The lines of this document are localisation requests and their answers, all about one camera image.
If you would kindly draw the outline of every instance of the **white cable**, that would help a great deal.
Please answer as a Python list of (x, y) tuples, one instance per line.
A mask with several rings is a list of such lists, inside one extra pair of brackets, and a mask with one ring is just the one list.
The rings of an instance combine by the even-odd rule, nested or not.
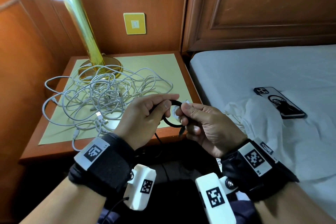
[[(123, 72), (116, 71), (112, 67), (119, 67)], [(94, 76), (86, 77), (86, 80), (80, 78), (84, 73), (92, 69), (96, 71)], [(143, 70), (148, 70), (151, 74), (144, 78), (139, 74)], [(123, 75), (124, 78), (116, 78), (115, 74), (117, 73)], [(48, 86), (50, 81), (58, 78), (68, 78), (68, 82), (70, 82), (62, 92), (53, 90)], [(156, 90), (155, 85), (158, 82), (164, 82), (170, 86), (169, 90), (163, 93), (169, 93), (173, 89), (172, 82), (163, 79), (149, 68), (142, 68), (133, 72), (117, 65), (91, 66), (79, 75), (77, 71), (74, 77), (57, 76), (48, 79), (44, 86), (55, 94), (44, 102), (42, 113), (52, 124), (76, 127), (72, 138), (72, 147), (74, 150), (80, 151), (75, 147), (75, 140), (80, 130), (96, 129), (97, 136), (100, 136), (101, 133), (112, 132), (113, 129), (106, 126), (106, 120), (120, 120), (125, 108), (134, 98), (142, 97), (149, 93), (162, 93)], [(57, 106), (62, 107), (64, 114), (69, 117), (72, 124), (60, 124), (51, 120), (45, 113), (45, 107), (49, 101), (53, 101)], [(91, 107), (84, 118), (79, 118), (78, 113), (85, 106)], [(113, 112), (119, 112), (120, 115), (115, 118), (107, 116)]]

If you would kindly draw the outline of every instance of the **person's left hand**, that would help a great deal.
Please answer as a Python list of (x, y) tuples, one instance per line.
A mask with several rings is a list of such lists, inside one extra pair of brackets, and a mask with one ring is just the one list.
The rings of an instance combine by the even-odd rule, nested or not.
[(144, 146), (154, 135), (162, 116), (170, 117), (170, 100), (179, 94), (152, 94), (134, 99), (126, 108), (114, 133), (134, 150)]

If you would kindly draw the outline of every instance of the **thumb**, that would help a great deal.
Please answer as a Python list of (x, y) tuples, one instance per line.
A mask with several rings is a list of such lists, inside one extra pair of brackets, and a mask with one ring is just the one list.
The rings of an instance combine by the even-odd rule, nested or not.
[(152, 113), (149, 115), (150, 119), (160, 121), (165, 112), (171, 107), (171, 101), (165, 100), (162, 101), (154, 108)]
[(182, 112), (190, 117), (192, 120), (195, 120), (201, 124), (204, 124), (208, 121), (210, 114), (207, 112), (203, 112), (202, 110), (199, 110), (190, 104), (183, 103), (181, 105)]

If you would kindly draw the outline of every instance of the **white camera device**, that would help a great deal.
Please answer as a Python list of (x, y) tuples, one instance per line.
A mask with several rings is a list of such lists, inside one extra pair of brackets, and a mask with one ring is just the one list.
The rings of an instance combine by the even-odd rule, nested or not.
[(195, 183), (209, 223), (236, 224), (236, 217), (226, 197), (237, 189), (233, 183), (226, 176), (219, 179), (215, 173), (201, 176)]
[(156, 178), (156, 171), (141, 164), (137, 164), (131, 172), (131, 179), (128, 181), (124, 197), (125, 205), (136, 211), (142, 211), (148, 204)]

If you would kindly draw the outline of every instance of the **wristband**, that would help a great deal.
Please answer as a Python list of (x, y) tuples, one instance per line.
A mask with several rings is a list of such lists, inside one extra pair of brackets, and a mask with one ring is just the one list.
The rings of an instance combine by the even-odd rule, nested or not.
[(297, 177), (273, 156), (259, 138), (248, 139), (222, 159), (222, 173), (252, 201), (265, 200)]
[(69, 180), (98, 194), (114, 196), (130, 178), (134, 150), (119, 136), (107, 133), (93, 139), (75, 157)]

